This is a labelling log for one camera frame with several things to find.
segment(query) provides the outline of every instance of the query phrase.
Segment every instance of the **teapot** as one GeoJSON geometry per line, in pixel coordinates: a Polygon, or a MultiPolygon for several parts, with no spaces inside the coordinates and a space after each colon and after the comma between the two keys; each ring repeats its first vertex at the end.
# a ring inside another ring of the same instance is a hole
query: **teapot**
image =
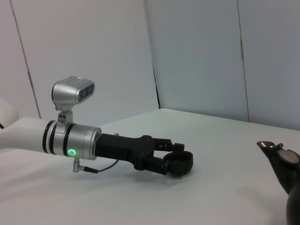
{"type": "Polygon", "coordinates": [[[283,144],[258,142],[269,159],[279,183],[289,195],[286,205],[287,225],[300,225],[300,156],[283,149],[283,144]]]}

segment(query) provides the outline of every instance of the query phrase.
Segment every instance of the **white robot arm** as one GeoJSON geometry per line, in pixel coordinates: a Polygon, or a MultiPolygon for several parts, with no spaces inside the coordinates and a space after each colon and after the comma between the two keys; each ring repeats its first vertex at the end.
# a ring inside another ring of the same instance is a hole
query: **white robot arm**
{"type": "Polygon", "coordinates": [[[103,171],[79,164],[80,158],[95,160],[97,157],[116,159],[113,165],[119,160],[128,161],[137,170],[163,175],[168,172],[185,175],[191,170],[193,154],[184,151],[183,144],[172,144],[170,139],[148,135],[128,138],[118,134],[102,134],[98,127],[74,124],[73,106],[88,99],[94,91],[95,83],[80,77],[71,76],[55,83],[52,101],[56,110],[60,111],[57,121],[34,118],[18,120],[17,110],[0,101],[0,106],[3,106],[0,109],[0,149],[24,149],[74,158],[74,172],[103,171]],[[155,150],[173,152],[162,159],[153,156],[155,150]]]}

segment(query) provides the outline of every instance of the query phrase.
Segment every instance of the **table surface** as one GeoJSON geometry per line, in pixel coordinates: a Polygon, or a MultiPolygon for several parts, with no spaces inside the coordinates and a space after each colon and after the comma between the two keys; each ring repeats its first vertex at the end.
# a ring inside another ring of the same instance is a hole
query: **table surface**
{"type": "MultiPolygon", "coordinates": [[[[285,224],[287,194],[256,142],[282,142],[298,151],[299,131],[168,109],[101,128],[183,143],[194,154],[194,167],[182,178],[136,171],[128,162],[100,174],[73,173],[67,157],[5,151],[0,154],[1,224],[285,224]]],[[[81,160],[99,169],[113,162],[81,160]]]]}

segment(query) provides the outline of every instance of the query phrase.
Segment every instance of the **silver camera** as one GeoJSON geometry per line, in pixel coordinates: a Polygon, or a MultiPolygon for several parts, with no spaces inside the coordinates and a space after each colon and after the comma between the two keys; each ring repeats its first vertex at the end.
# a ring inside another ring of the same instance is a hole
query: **silver camera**
{"type": "Polygon", "coordinates": [[[80,104],[95,92],[95,83],[85,78],[71,76],[58,81],[52,88],[52,101],[58,111],[67,111],[80,104]]]}

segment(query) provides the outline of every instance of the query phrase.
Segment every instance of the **white backdrop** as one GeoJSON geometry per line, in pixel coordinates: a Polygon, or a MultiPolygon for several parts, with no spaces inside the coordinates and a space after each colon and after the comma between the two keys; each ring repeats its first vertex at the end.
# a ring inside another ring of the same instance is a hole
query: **white backdrop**
{"type": "Polygon", "coordinates": [[[9,0],[0,0],[0,98],[20,117],[38,117],[15,19],[9,0]]]}
{"type": "Polygon", "coordinates": [[[236,0],[146,0],[161,106],[248,121],[236,0]]]}
{"type": "Polygon", "coordinates": [[[143,0],[13,0],[43,119],[54,83],[82,76],[94,96],[74,122],[99,125],[158,108],[143,0]]]}
{"type": "Polygon", "coordinates": [[[300,129],[300,1],[239,3],[250,121],[300,129]]]}

